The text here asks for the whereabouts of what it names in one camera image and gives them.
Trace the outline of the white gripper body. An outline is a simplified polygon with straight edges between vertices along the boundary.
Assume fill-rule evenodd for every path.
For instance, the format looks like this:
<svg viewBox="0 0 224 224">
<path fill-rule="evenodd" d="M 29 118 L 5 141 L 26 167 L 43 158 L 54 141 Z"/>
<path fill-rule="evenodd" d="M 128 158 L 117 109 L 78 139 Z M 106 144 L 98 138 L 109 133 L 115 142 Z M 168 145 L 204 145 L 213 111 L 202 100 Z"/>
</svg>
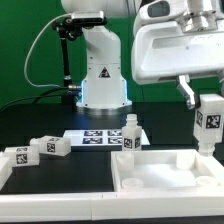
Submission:
<svg viewBox="0 0 224 224">
<path fill-rule="evenodd" d="M 131 65 L 139 84 L 224 71 L 222 0 L 154 0 L 139 7 Z"/>
</svg>

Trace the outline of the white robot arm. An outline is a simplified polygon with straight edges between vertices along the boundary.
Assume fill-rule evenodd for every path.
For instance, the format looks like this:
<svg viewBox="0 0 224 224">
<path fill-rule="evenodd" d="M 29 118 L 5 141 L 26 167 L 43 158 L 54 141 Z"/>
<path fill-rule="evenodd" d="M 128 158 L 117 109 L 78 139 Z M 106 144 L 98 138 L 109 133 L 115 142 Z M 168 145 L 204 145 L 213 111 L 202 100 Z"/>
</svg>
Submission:
<svg viewBox="0 0 224 224">
<path fill-rule="evenodd" d="M 110 18 L 134 18 L 131 74 L 139 85 L 175 81 L 188 107 L 199 98 L 195 78 L 224 71 L 223 0 L 61 0 L 76 34 L 85 38 L 87 74 L 82 98 L 88 110 L 129 106 L 120 71 L 120 38 L 105 27 Z"/>
</svg>

